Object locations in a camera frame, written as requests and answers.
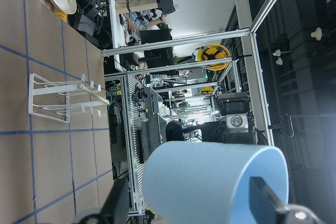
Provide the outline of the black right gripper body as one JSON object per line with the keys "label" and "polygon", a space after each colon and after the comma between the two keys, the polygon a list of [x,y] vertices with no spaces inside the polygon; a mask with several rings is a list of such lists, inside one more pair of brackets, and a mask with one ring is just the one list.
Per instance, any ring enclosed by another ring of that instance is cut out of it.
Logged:
{"label": "black right gripper body", "polygon": [[250,108],[250,98],[244,92],[220,94],[216,100],[223,118],[183,128],[179,121],[170,121],[166,126],[166,140],[184,141],[185,134],[200,130],[202,142],[225,144],[268,145],[266,137],[255,127]]}

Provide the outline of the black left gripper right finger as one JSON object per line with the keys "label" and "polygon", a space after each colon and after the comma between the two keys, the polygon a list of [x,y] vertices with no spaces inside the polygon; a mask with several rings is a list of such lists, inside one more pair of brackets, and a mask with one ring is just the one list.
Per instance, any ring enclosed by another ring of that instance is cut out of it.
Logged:
{"label": "black left gripper right finger", "polygon": [[263,178],[249,179],[249,209],[256,223],[283,223],[284,206]]}

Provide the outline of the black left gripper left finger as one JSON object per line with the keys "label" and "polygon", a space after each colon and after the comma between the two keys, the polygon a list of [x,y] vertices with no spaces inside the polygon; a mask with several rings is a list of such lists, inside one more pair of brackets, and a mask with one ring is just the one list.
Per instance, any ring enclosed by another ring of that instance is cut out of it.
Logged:
{"label": "black left gripper left finger", "polygon": [[114,181],[111,191],[101,208],[103,223],[126,223],[129,211],[128,179]]}

